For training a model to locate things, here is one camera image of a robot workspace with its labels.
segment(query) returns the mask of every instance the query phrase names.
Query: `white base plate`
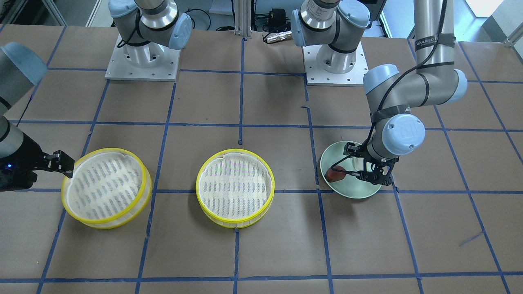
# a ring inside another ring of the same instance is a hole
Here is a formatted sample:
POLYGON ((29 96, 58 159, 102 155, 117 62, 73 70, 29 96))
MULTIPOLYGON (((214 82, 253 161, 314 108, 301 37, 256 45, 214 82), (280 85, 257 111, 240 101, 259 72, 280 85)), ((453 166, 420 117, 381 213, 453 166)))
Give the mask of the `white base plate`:
POLYGON ((356 63, 353 69, 346 74, 333 74, 324 70, 316 60, 316 55, 322 45, 303 47, 303 59, 305 72, 307 72, 307 84, 311 86, 344 86, 363 87, 363 75, 369 71, 367 60, 363 53, 361 43, 356 49, 356 63))
POLYGON ((123 53, 123 48, 115 46, 107 66, 105 78, 117 81, 175 82, 178 73, 180 50, 162 47, 165 49, 165 55, 162 57, 161 63, 154 67, 136 67, 127 60, 123 53))

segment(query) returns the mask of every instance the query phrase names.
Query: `metal connector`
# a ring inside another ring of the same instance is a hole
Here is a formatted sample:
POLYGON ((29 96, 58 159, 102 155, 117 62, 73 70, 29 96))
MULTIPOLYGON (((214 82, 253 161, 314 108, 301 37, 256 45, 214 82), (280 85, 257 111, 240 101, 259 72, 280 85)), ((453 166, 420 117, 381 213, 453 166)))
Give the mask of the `metal connector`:
POLYGON ((267 37, 267 44, 272 44, 290 39, 292 39, 292 31, 279 32, 277 34, 267 37))

